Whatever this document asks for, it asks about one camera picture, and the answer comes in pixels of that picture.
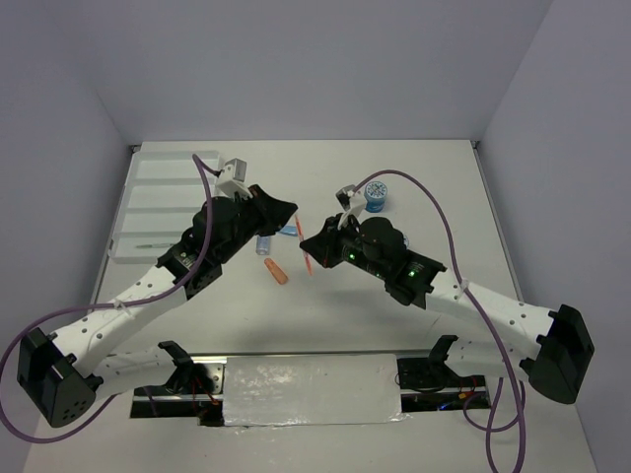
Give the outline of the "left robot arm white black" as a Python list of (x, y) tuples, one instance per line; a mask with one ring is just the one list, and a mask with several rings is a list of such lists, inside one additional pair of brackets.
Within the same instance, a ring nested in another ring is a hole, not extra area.
[(253, 237), (274, 235), (297, 210), (256, 184), (214, 196), (180, 240), (111, 302), (84, 309), (81, 319), (49, 334), (34, 326), (21, 335), (17, 381), (49, 426), (66, 427), (96, 401), (136, 387), (185, 391), (197, 368), (178, 343), (132, 354), (116, 354), (115, 348), (213, 284)]

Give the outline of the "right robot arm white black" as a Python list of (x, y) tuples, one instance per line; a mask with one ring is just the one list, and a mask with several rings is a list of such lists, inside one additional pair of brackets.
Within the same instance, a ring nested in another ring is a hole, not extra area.
[(403, 305), (480, 324), (489, 343), (443, 335), (432, 349), (429, 375), (440, 385), (460, 376), (501, 376), (509, 370), (544, 397), (561, 404), (578, 398), (595, 345), (582, 314), (522, 303), (474, 283), (459, 280), (443, 263), (409, 249), (403, 233), (388, 219), (329, 217), (320, 232), (300, 247), (320, 266), (348, 263), (383, 281)]

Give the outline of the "green highlighter pen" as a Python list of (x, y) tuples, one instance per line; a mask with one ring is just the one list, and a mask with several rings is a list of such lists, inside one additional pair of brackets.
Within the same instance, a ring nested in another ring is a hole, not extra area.
[(137, 249), (159, 249), (159, 248), (169, 248), (174, 246), (173, 242), (157, 242), (157, 243), (143, 243), (135, 246)]

